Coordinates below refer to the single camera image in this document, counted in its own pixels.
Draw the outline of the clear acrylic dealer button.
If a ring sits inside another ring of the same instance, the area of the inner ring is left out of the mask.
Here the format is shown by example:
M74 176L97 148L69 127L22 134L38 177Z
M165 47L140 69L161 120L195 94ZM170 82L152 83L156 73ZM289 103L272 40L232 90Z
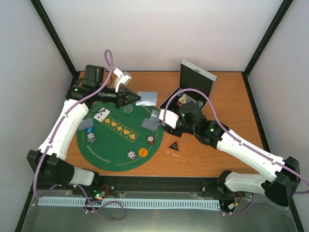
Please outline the clear acrylic dealer button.
M133 105L132 104L129 104L129 105L126 105L123 107L123 111L125 113L131 113L133 111Z

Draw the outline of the black triangular button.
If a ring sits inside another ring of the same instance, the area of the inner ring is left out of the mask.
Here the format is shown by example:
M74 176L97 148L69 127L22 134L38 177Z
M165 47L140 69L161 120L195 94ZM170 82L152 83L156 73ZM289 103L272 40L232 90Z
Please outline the black triangular button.
M174 141L173 143L171 143L171 144L168 146L168 148L171 149L171 150L177 151L177 152L180 151L178 141Z

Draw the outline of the blue card deck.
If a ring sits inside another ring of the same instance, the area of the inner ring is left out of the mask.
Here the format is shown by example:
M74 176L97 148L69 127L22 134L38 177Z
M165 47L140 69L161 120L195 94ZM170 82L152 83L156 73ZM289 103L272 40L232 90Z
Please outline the blue card deck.
M151 112L151 116L150 116L150 120L154 123L159 123L160 119L159 119L159 111L156 109L153 109Z

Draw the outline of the dealt blue card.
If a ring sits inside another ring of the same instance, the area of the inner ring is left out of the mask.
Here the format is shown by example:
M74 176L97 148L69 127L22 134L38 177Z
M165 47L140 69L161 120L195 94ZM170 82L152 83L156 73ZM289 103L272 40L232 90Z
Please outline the dealt blue card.
M87 128L93 127L94 123L93 123L93 119L92 118L87 118L84 119L80 122L80 124L78 125L77 131L82 131L85 130Z
M155 121L152 121L148 118L145 118L142 122L141 127L154 132L154 131L157 130L158 125L159 125L158 122L155 122Z

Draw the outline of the small blue blind button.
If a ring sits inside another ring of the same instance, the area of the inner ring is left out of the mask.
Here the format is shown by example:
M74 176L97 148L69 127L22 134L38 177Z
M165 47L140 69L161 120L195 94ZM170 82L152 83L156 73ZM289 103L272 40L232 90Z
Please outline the small blue blind button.
M94 133L94 127L89 127L89 128L87 128L87 129L85 129L85 132L86 132L87 134L89 134L89 133Z

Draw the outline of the orange big blind button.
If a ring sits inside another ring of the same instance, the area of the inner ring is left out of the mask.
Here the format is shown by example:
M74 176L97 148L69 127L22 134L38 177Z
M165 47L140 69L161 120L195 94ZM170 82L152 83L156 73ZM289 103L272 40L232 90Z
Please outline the orange big blind button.
M138 154L140 157L144 158L148 155L148 149L146 148L141 148L139 151L138 151Z

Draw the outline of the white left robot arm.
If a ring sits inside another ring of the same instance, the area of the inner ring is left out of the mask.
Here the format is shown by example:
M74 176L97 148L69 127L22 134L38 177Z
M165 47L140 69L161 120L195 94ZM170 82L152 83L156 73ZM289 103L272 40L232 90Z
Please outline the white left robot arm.
M75 167L65 161L71 140L83 118L95 102L113 103L116 108L140 100L126 86L131 75L118 68L111 68L108 78L116 75L114 87L107 87L104 79L104 68L87 65L85 76L75 82L67 92L59 118L45 141L37 150L30 150L27 160L34 171L33 186L38 179L61 186L83 185L89 194L100 190L98 173Z

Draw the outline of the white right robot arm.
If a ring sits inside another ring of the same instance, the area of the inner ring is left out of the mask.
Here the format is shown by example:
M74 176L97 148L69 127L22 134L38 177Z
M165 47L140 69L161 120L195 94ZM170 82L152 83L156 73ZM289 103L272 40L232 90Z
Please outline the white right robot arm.
M183 104L176 114L161 109L159 119L164 130L175 136L188 133L202 144L228 153L257 171L257 174L239 174L223 171L217 179L222 195L229 192L251 192L265 195L273 203L288 206L300 183L299 162L268 153L249 143L228 126L207 120L193 102Z

